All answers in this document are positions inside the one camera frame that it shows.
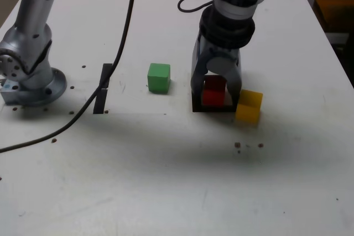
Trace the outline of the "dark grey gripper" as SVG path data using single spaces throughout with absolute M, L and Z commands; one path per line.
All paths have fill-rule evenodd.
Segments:
M 215 57 L 208 62 L 209 58 L 204 52 L 211 55 L 216 55 L 217 52 L 220 52 L 230 58 Z M 201 33 L 198 33 L 193 49 L 191 67 L 190 86 L 193 103 L 201 103 L 204 76 L 208 70 L 226 80 L 228 93 L 233 101 L 238 101 L 242 88 L 240 50 L 221 48 L 209 42 Z

